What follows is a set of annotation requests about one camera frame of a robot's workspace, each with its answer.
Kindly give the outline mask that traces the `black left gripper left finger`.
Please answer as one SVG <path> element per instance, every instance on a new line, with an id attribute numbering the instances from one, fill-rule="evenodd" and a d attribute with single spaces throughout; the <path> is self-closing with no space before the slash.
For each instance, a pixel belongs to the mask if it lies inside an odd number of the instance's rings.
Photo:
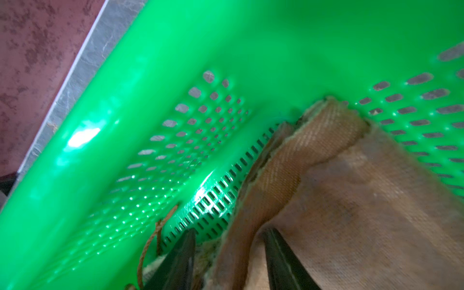
<path id="1" fill-rule="evenodd" d="M 196 234 L 186 230 L 154 275 L 147 281 L 144 290 L 190 290 L 193 279 Z"/>

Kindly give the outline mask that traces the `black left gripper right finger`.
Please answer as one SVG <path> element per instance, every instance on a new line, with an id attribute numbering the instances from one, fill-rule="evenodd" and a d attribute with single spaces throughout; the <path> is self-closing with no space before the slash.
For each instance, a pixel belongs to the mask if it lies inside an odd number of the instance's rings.
<path id="1" fill-rule="evenodd" d="M 277 229 L 262 236 L 271 290 L 321 290 Z"/>

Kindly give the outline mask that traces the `brown plaid fringed scarf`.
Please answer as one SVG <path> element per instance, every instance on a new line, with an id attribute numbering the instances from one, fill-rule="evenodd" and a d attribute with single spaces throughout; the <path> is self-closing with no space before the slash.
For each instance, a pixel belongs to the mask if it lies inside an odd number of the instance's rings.
<path id="1" fill-rule="evenodd" d="M 461 290 L 464 203 L 339 101 L 282 123 L 239 190 L 225 233 L 195 248 L 191 290 L 270 290 L 275 228 L 321 290 Z M 143 290 L 168 254 L 138 265 Z"/>

